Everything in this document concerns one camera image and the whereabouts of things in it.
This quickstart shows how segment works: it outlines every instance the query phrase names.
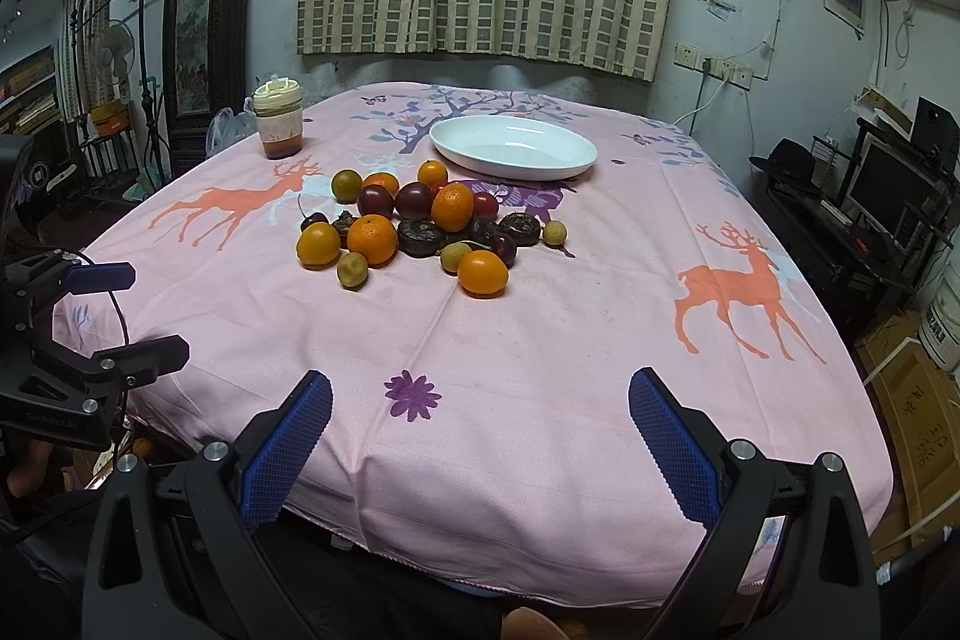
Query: brown liquid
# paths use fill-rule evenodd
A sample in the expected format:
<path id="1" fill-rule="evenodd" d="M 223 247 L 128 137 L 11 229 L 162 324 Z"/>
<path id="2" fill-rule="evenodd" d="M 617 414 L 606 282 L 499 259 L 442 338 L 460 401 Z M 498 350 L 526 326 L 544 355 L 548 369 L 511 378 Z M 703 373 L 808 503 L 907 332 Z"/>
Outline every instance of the brown liquid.
<path id="1" fill-rule="evenodd" d="M 267 154 L 267 158 L 272 161 L 278 158 L 289 158 L 291 155 L 299 153 L 301 149 L 304 149 L 304 135 L 302 134 L 285 139 L 283 142 L 263 143 L 263 151 Z"/>

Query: plastic bag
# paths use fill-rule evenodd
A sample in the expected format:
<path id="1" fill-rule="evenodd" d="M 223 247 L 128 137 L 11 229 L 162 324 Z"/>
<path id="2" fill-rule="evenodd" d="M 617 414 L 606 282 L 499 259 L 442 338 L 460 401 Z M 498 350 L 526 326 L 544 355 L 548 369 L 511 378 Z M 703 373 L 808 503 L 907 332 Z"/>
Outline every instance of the plastic bag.
<path id="1" fill-rule="evenodd" d="M 244 101 L 244 111 L 238 115 L 227 107 L 220 110 L 210 121 L 206 129 L 206 157 L 212 158 L 218 152 L 226 150 L 230 145 L 236 145 L 239 140 L 256 134 L 256 115 L 250 111 L 248 102 Z"/>

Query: white plate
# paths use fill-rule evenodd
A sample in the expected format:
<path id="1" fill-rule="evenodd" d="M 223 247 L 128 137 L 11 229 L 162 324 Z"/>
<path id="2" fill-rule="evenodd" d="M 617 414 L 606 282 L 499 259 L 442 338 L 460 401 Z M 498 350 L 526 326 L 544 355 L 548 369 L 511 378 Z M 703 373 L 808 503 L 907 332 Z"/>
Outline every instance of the white plate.
<path id="1" fill-rule="evenodd" d="M 515 180 L 563 180 L 586 172 L 597 148 L 580 134 L 510 115 L 465 115 L 440 121 L 430 140 L 453 163 Z"/>

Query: black hat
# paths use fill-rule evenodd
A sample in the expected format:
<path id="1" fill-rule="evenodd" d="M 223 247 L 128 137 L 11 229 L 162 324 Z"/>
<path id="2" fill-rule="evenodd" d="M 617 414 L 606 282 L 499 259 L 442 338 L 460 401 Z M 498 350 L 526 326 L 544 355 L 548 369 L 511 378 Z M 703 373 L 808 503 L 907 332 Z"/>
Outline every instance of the black hat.
<path id="1" fill-rule="evenodd" d="M 791 185 L 808 194 L 819 194 L 812 181 L 813 153 L 803 145 L 791 139 L 781 139 L 776 143 L 769 158 L 750 156 L 750 163 L 762 172 L 767 172 L 774 180 Z"/>

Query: dark carved wooden frame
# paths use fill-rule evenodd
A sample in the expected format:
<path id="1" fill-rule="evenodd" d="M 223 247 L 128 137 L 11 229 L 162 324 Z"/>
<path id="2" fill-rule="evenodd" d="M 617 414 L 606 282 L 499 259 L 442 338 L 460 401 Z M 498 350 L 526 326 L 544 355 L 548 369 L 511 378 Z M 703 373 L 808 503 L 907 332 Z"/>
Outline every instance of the dark carved wooden frame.
<path id="1" fill-rule="evenodd" d="M 224 107 L 243 109 L 247 75 L 248 0 L 210 0 L 208 24 L 208 111 L 181 112 L 176 102 L 176 0 L 163 4 L 163 95 L 170 163 L 174 177 L 205 157 L 206 129 Z"/>

